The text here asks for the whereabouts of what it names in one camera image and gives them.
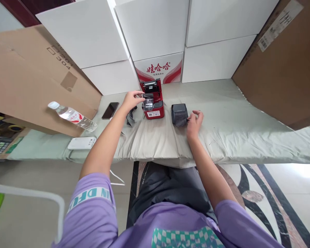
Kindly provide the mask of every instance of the white box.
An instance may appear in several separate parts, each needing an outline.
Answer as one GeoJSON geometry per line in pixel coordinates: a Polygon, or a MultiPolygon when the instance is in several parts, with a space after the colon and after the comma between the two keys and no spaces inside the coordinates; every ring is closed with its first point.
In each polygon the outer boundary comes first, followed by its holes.
{"type": "Polygon", "coordinates": [[[186,46],[258,34],[279,0],[191,0],[186,46]]]}
{"type": "Polygon", "coordinates": [[[82,69],[102,95],[139,90],[132,59],[82,69]]]}
{"type": "Polygon", "coordinates": [[[86,68],[130,57],[114,6],[114,0],[84,0],[36,16],[79,68],[86,68]]]}
{"type": "Polygon", "coordinates": [[[120,4],[123,4],[126,2],[130,2],[130,1],[133,1],[133,0],[115,0],[115,3],[116,3],[116,5],[120,5],[120,4]]]}
{"type": "Polygon", "coordinates": [[[185,48],[183,83],[229,79],[256,35],[185,48]]]}
{"type": "Polygon", "coordinates": [[[134,62],[140,82],[161,79],[161,83],[181,81],[183,52],[134,62]]]}
{"type": "Polygon", "coordinates": [[[115,7],[133,61],[183,52],[189,0],[134,0],[115,7]]]}

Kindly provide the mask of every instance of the printer sticker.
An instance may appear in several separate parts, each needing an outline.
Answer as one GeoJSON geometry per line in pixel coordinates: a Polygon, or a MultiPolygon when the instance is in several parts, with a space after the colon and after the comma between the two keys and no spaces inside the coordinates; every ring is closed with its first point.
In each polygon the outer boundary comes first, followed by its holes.
{"type": "Polygon", "coordinates": [[[147,112],[148,117],[160,116],[159,111],[147,112]]]}

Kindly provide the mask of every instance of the hand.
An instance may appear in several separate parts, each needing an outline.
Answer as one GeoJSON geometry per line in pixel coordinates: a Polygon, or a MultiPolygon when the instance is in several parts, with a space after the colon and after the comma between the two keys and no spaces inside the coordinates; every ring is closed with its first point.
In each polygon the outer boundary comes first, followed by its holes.
{"type": "Polygon", "coordinates": [[[187,120],[187,139],[198,138],[198,133],[203,121],[203,113],[200,110],[193,110],[193,113],[190,114],[187,120]]]}
{"type": "Polygon", "coordinates": [[[142,91],[129,91],[127,92],[123,104],[121,106],[122,109],[126,112],[126,114],[129,113],[131,109],[133,109],[137,104],[143,102],[145,99],[142,97],[141,94],[144,94],[142,91]]]}

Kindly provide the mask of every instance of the white strap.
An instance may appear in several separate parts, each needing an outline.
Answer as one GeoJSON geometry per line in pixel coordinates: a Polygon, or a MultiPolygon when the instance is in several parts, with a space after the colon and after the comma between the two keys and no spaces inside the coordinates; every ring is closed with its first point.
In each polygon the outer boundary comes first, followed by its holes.
{"type": "Polygon", "coordinates": [[[117,175],[115,175],[111,170],[110,173],[113,174],[113,176],[117,177],[121,182],[123,182],[122,184],[118,184],[118,183],[110,183],[111,185],[120,185],[120,186],[125,186],[125,182],[120,179],[117,175]]]}

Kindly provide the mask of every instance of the white power bank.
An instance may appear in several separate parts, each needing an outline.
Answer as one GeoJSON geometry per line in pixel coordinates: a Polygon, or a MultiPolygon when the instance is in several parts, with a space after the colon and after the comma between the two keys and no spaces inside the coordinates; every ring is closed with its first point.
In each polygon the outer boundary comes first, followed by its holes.
{"type": "Polygon", "coordinates": [[[69,150],[90,150],[95,142],[96,142],[96,137],[73,138],[68,145],[68,149],[69,150]]]}

